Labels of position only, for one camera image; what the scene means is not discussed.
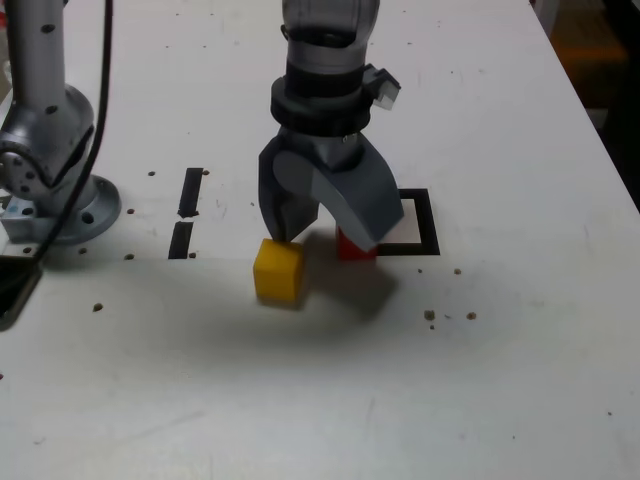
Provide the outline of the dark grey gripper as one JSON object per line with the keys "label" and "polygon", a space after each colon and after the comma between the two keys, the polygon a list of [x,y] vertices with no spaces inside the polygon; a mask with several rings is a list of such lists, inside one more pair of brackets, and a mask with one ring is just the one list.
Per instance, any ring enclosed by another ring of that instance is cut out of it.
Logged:
{"label": "dark grey gripper", "polygon": [[384,157],[362,134],[321,137],[281,130],[258,157],[258,200],[271,238],[290,242],[325,207],[347,238],[371,250],[403,218]]}

